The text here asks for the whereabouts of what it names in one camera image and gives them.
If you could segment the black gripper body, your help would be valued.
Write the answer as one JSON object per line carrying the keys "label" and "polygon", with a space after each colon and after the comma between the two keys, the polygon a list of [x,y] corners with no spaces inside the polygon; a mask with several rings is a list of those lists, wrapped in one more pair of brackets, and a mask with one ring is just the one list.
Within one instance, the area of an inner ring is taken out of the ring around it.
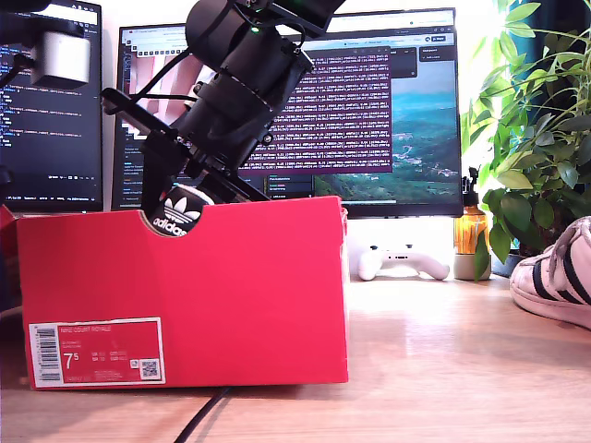
{"label": "black gripper body", "polygon": [[196,87],[191,109],[170,125],[112,88],[102,92],[104,110],[120,114],[147,136],[165,133],[185,144],[189,155],[180,173],[196,180],[198,187],[205,177],[223,177],[239,189],[239,201],[265,201],[267,197],[241,179],[237,170],[269,135],[273,73],[269,68],[222,68]]}

